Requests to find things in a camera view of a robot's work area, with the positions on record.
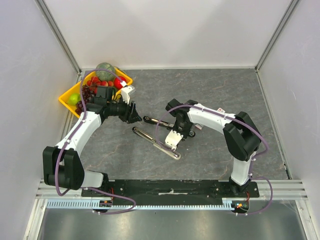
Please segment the white black stapler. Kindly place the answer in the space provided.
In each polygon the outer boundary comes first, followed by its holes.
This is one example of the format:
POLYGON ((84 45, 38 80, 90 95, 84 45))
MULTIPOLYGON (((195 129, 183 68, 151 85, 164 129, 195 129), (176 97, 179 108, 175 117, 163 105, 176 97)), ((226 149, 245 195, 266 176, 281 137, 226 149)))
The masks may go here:
POLYGON ((161 143, 157 143, 156 139, 153 136, 151 136, 150 134, 148 134, 145 131, 141 130, 140 128, 135 126, 135 127, 132 128, 132 131, 133 131, 133 133, 135 133, 139 137, 141 137, 144 140, 152 143, 152 145, 154 147, 156 147, 157 149, 161 150, 163 153, 167 154, 171 158, 173 158, 175 160, 179 160, 181 158, 180 153, 178 153, 177 151, 170 151, 167 148, 164 148, 164 144, 162 142, 161 143))

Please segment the red white staple box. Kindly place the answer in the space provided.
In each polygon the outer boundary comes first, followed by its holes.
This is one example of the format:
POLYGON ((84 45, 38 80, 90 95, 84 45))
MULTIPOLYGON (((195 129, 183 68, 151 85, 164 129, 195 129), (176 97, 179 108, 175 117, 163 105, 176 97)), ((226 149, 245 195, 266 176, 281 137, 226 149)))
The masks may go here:
POLYGON ((219 108, 217 111, 221 113, 225 113, 225 111, 222 108, 219 108))

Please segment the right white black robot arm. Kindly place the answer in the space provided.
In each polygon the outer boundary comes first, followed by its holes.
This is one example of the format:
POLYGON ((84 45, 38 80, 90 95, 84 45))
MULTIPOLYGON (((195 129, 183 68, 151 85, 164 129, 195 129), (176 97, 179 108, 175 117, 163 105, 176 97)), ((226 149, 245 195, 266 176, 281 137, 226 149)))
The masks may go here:
POLYGON ((165 146, 175 150, 180 141, 189 136, 196 124, 213 129, 224 136, 227 149, 233 157, 233 169, 229 178, 229 191, 235 197, 242 196, 250 184, 250 168, 261 144, 260 133, 249 115, 223 113, 189 100, 182 104, 175 98, 165 108, 175 123, 165 138, 165 146))

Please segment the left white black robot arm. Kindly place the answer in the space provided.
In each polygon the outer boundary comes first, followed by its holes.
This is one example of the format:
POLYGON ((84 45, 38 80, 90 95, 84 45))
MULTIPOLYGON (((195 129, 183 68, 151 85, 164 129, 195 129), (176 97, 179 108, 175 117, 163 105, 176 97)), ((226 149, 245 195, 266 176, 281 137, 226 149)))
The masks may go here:
POLYGON ((85 170, 80 156, 91 135, 109 117, 118 117, 122 122, 133 124, 142 121, 131 99, 136 91, 132 85, 120 90, 120 98, 114 99, 112 87, 99 86, 96 96, 83 105, 83 112, 70 132, 55 146, 47 146, 42 153, 44 183, 56 188, 59 196, 64 189, 92 188, 99 197, 110 191, 105 173, 85 170))

